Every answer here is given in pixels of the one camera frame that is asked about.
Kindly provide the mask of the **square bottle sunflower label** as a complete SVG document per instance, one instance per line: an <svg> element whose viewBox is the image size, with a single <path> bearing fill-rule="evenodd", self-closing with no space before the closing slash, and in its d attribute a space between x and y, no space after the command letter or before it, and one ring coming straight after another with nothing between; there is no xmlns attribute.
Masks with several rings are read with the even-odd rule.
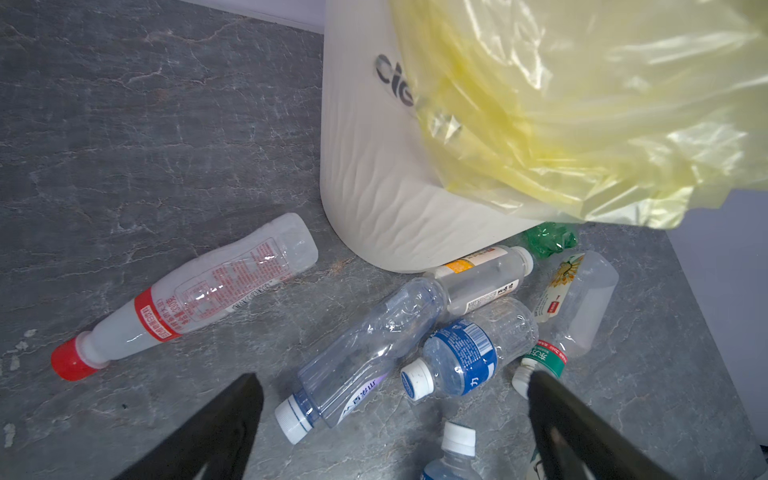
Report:
<svg viewBox="0 0 768 480"><path fill-rule="evenodd" d="M590 351L618 280L616 269L594 251L560 263L533 311L539 339L513 375L518 394L528 397L535 371L559 378L569 361Z"/></svg>

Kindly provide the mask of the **tall bottle blue label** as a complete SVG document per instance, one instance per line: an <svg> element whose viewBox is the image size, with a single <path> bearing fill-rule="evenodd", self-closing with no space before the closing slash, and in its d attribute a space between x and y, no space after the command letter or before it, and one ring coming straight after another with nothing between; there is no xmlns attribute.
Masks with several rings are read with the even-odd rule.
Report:
<svg viewBox="0 0 768 480"><path fill-rule="evenodd" d="M476 431L472 428L447 421L444 424L441 443L443 456L429 462L421 471L421 480L481 480L473 468L476 456Z"/></svg>

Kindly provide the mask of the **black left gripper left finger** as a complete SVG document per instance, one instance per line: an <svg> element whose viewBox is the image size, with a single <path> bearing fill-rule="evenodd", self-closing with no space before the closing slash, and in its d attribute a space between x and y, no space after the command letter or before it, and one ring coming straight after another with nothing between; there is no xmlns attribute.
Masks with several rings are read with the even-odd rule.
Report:
<svg viewBox="0 0 768 480"><path fill-rule="evenodd" d="M119 479L241 479L264 405L253 373L239 376Z"/></svg>

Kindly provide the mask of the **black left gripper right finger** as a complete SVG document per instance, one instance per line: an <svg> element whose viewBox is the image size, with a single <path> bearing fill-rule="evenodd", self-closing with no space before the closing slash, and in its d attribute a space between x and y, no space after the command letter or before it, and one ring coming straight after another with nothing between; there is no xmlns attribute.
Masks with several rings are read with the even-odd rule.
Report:
<svg viewBox="0 0 768 480"><path fill-rule="evenodd" d="M528 400L536 443L528 479L672 477L550 374L532 374Z"/></svg>

